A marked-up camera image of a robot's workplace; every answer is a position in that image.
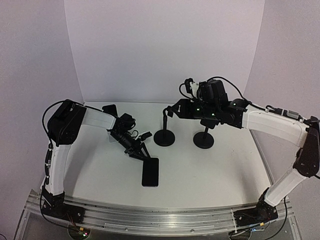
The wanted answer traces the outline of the black phone stand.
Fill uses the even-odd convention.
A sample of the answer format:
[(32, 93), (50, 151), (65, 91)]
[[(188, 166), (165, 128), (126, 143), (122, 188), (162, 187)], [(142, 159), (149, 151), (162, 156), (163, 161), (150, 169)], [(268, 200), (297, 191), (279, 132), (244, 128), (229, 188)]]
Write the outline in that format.
[(176, 139), (174, 133), (167, 129), (167, 125), (168, 125), (167, 113), (169, 114), (170, 110), (171, 110), (171, 106), (168, 106), (162, 111), (162, 115), (163, 115), (162, 129), (158, 130), (153, 136), (154, 142), (161, 147), (171, 146)]
[(214, 138), (209, 133), (209, 128), (205, 127), (204, 131), (197, 132), (193, 136), (193, 143), (200, 149), (210, 149), (214, 145)]

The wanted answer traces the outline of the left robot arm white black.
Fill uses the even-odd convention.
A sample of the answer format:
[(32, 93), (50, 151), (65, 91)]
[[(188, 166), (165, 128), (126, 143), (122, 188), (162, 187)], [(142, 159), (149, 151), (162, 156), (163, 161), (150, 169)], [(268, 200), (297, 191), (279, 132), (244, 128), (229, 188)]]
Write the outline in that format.
[(136, 125), (136, 120), (129, 114), (118, 116), (114, 104), (97, 109), (66, 99), (57, 102), (59, 106), (48, 120), (44, 130), (49, 139), (48, 151), (45, 158), (45, 179), (42, 194), (50, 200), (48, 210), (57, 218), (67, 213), (63, 199), (64, 177), (68, 154), (71, 145), (78, 137), (81, 126), (91, 126), (106, 130), (110, 136), (121, 144), (125, 154), (141, 160), (143, 187), (159, 185), (159, 159), (150, 156), (144, 141), (151, 137), (150, 132), (133, 137), (130, 133)]

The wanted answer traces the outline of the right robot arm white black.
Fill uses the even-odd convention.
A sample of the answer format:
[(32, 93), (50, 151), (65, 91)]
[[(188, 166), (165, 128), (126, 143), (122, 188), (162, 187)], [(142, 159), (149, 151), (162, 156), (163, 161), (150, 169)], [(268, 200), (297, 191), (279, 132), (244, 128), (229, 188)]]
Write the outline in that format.
[(188, 78), (183, 85), (190, 96), (184, 96), (167, 108), (168, 116), (200, 120), (209, 129), (227, 124), (238, 129), (266, 133), (286, 140), (299, 149), (292, 167), (271, 187), (263, 201), (275, 207), (293, 189), (307, 178), (317, 177), (320, 170), (320, 121), (314, 116), (306, 119), (299, 113), (276, 108), (261, 107), (243, 95), (229, 100), (224, 77), (214, 76), (196, 83)]

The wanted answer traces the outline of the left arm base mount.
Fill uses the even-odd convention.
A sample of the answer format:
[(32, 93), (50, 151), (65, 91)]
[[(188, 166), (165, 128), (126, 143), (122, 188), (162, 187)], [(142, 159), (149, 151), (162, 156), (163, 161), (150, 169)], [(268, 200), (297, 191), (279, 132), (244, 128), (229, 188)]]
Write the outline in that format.
[(49, 217), (70, 221), (75, 224), (83, 222), (85, 209), (80, 206), (65, 203), (65, 193), (53, 195), (46, 189), (41, 192), (44, 200), (40, 207), (41, 212)]

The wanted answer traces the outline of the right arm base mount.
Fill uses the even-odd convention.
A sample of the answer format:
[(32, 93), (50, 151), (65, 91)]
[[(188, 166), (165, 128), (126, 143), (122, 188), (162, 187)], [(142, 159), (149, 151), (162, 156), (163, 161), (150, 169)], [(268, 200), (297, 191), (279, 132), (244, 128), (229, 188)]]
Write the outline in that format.
[(267, 223), (278, 218), (276, 207), (265, 202), (266, 192), (260, 196), (255, 207), (237, 210), (233, 214), (238, 227)]

